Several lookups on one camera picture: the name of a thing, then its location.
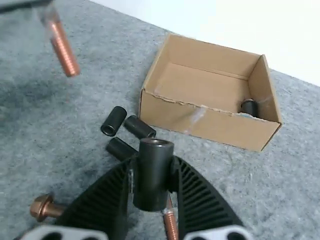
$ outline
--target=carpet floor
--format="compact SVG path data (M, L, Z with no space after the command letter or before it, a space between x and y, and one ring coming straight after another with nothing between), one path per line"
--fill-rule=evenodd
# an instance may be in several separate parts
M69 204L117 164L100 125L139 91L167 31L86 0L56 6L81 66L67 79L34 12L0 16L0 239L36 221L29 205L53 192ZM320 236L320 88L271 71L284 121L263 152L156 129L225 197L257 240ZM137 148L138 140L118 136ZM130 213L127 239L165 239L158 213Z

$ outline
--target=threaded hole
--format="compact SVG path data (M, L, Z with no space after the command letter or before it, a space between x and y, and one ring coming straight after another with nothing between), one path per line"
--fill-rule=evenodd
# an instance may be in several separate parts
M61 240L62 235L59 232L51 232L47 235L45 235L41 240Z
M171 144L171 142L169 141L156 139L156 138L144 138L141 141L147 144L158 145L158 146Z
M96 237L87 237L87 238L85 238L85 239L83 239L83 240L99 240L98 238L96 238Z
M116 135L116 131L113 126L101 126L101 132L103 132L105 135L113 137Z
M228 234L228 240L246 240L246 238L238 232L231 232Z

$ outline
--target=black tube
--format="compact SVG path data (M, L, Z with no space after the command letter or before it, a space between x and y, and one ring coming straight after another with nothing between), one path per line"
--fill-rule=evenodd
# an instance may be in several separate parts
M156 130L135 115L131 115L124 122L124 127L138 139L154 138Z
M157 212L168 202L168 178L174 144L155 138L140 140L134 169L133 204L140 210Z
M112 138L106 145L105 150L121 162L138 152L118 137Z
M250 114L251 116L258 118L258 103L253 99L244 100L241 103L241 113Z
M101 132L107 136L113 137L116 135L126 116L127 111L123 107L115 106L100 127Z

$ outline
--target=ribbed gripper pad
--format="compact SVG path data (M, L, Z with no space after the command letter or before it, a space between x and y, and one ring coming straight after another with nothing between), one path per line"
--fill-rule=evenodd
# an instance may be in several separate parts
M241 220L218 191L183 159L173 159L178 181L179 238L201 230L240 225Z
M124 240L128 232L128 171L130 160L112 168L83 192L56 220L56 225L105 232Z

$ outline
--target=open cardboard box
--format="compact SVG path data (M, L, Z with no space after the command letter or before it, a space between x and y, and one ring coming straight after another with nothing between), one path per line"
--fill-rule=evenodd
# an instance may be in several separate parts
M259 118L239 113L258 102ZM147 124L261 151L282 126L266 57L170 34L140 94Z

